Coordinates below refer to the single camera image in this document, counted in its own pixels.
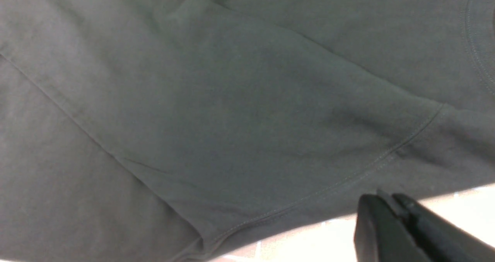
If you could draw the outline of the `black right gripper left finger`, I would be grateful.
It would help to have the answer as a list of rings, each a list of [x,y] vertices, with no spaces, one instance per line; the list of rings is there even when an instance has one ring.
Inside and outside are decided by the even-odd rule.
[[[360,196],[354,248],[358,262],[428,262],[405,227],[407,211],[382,190]]]

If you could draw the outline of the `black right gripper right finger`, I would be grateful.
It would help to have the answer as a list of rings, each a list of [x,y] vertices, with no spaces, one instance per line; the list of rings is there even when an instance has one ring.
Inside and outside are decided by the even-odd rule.
[[[433,262],[493,262],[494,248],[405,194],[392,198],[406,211],[405,227]]]

